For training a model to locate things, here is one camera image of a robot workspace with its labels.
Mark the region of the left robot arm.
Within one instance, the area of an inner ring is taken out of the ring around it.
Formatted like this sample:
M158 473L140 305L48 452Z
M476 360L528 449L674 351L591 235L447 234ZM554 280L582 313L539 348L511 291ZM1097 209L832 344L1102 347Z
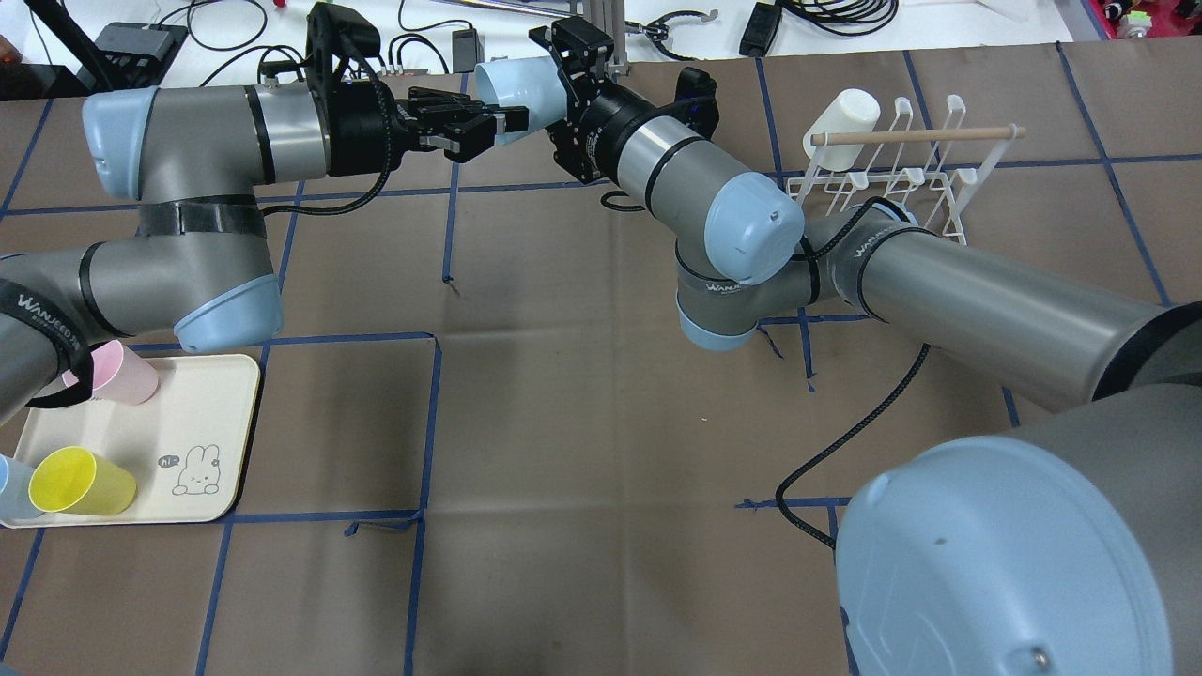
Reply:
M107 192L136 202L124 239L2 257L2 419L87 401L94 346L171 330L189 352L251 346L284 324L254 189L375 173L407 152L478 158L526 130L522 106L456 91L288 83L96 94L87 144Z

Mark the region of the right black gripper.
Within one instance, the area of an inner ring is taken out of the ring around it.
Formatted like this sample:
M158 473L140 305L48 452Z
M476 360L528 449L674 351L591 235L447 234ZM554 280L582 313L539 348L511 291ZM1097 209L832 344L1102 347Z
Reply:
M582 184L617 179L627 138L651 119L657 107L607 73L609 35L583 17L552 26L532 26L529 40L552 57L555 77L567 96L567 113L549 125L555 164Z

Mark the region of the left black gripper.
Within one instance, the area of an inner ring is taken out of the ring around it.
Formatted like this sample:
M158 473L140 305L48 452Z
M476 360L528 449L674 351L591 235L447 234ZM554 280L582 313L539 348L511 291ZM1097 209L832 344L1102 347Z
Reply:
M484 128L468 129L476 121ZM528 131L530 111L432 88L410 88L400 100L388 89L335 89L325 97L325 128L327 174L343 177L395 170L407 152L468 162L495 146L495 132Z

